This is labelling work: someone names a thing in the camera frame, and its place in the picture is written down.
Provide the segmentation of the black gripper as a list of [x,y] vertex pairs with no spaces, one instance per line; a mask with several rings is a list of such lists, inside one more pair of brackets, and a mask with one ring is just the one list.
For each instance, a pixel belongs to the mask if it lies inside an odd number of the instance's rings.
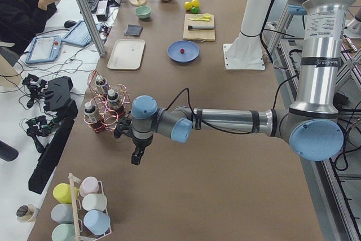
[[131,156],[131,163],[133,165],[140,165],[145,149],[152,143],[152,141],[153,136],[146,139],[139,139],[137,137],[133,138],[133,143],[135,145],[135,151]]

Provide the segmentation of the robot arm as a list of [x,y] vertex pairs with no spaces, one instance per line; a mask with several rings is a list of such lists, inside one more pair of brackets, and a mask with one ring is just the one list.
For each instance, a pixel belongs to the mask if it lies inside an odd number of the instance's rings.
[[210,127],[231,134],[263,133],[285,140],[300,157],[313,161],[339,152],[344,136],[333,105],[347,9],[356,0],[288,0],[288,10],[307,15],[296,100],[288,109],[236,111],[191,106],[168,111],[148,95],[133,100],[131,162],[138,165],[154,133],[187,141],[192,129]]

